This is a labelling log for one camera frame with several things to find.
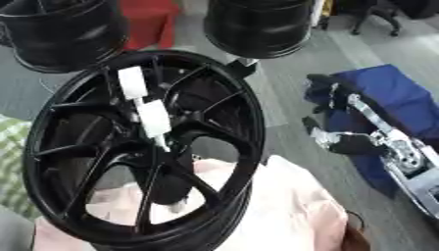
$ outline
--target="black wheel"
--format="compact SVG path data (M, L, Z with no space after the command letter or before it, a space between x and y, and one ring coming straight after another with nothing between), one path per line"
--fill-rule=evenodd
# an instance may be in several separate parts
M132 66L141 66L148 98L162 99L170 113L170 153L142 133L133 104L122 97L117 70ZM199 137L227 142L239 154L219 190L178 161ZM48 101L26 143L24 183L53 225L91 243L112 250L213 250L245 212L264 139L256 96L226 66L188 52L127 53L74 77ZM119 165L136 170L143 190L131 226L99 219L85 208L101 176ZM152 224L157 187L170 176L189 183L205 202L185 216Z

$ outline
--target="blue cloth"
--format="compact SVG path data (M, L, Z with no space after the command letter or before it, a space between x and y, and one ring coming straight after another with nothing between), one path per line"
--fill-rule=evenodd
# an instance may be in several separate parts
M394 119L401 122L417 138L439 138L439 109L431 94L417 85L396 67L379 67L335 74L355 84L364 95L375 100ZM319 103L322 97L307 97ZM329 131L363 132L344 112L337 111L326 118ZM384 170L378 156L363 155L351 158L370 186L393 198L398 185Z

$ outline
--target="metal robot arm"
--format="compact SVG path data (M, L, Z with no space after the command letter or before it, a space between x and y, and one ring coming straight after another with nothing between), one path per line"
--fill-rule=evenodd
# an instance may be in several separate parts
M384 167L419 209L439 219L439 155L429 145L404 134L382 120L359 94L351 94L348 104L377 127L370 138L386 146L381 156Z
M339 87L343 88L334 83L331 93ZM371 134L327 132L320 129L316 121L306 117L303 123L309 135L320 147L334 153L379 155L386 171L419 209L426 215L439 219L437 152L421 140L404 133L405 129L398 129L389 124L383 117L389 119L390 116L388 114L379 116L368 104L370 100L360 93L351 92L344 95L342 99L344 99L342 103L346 104L342 110L359 113L374 125L376 130Z

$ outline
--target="wheel spoke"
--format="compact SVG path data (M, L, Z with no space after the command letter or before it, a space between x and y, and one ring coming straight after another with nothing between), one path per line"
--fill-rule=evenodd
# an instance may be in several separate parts
M89 144L67 145L48 149L35 153L36 158L46 157L94 157L97 154L97 147Z
M226 106L227 103L233 101L236 97L239 97L244 91L240 90L237 91L231 95L226 96L225 98L219 100L217 103L211 105L210 107L206 108L202 113L205 116L208 116L210 113L214 113L218 109L222 108L223 106Z
M177 160L172 160L166 164L171 168L174 175L186 180L188 183L197 188L206 199L207 205L215 205L220 200L220 195L209 184L196 176L191 170L183 167Z
M182 84L186 83L188 80L193 79L195 76L198 76L203 71L207 70L208 67L201 66L185 75L182 75L181 77L177 78L173 82L171 82L171 87L167 90L165 93L164 101L165 104L169 104L171 97L173 96L173 93L176 89L178 89Z
M160 84L163 82L163 70L159 67L159 58L157 56L152 57L152 64L153 64L153 72L154 76L156 77L157 86L160 86Z
M118 110L118 108L106 102L81 101L56 104L52 106L52 111L65 116L73 114L93 114L124 126L129 125L129 120Z
M172 129L171 137L180 139L183 143L190 145L195 139L201 136L208 136L230 143L239 153L244 155L252 150L251 143L246 139L241 138L228 129L219 127L210 122L204 122L203 120L204 119L196 118L181 122Z
M110 69L105 68L102 71L102 75L104 76L104 80L107 83L107 91L110 99L113 99L116 97L116 90L114 87L114 84L116 84L115 79L113 76L110 75Z
M78 188L76 189L71 202L63 212L63 218L83 215L87 198L99 179L108 170L108 163L110 162L112 156L111 150L109 149L99 154L99 156L93 161L90 168L83 176Z
M154 187L154 183L157 179L157 175L161 165L154 166L149 174L146 176L145 182L142 184L141 190L143 191L142 201L140 202L139 211L135 220L135 231L145 233L152 225L150 219L152 196L151 192Z

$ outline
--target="white cloth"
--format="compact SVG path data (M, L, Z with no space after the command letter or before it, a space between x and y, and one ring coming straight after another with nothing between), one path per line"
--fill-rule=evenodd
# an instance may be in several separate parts
M195 163L197 175L215 189L221 188L233 167L234 164L218 160ZM87 205L87 210L107 221L132 225L140 199L140 189L131 183L97 193L93 200L98 202ZM179 214L155 205L153 223L177 218L202 203L203 196L193 189ZM217 250L336 251L346 223L344 209L307 170L272 156L267 166L260 166L255 173L250 205L242 222ZM91 248L50 227L42 219L36 224L36 251L88 251Z

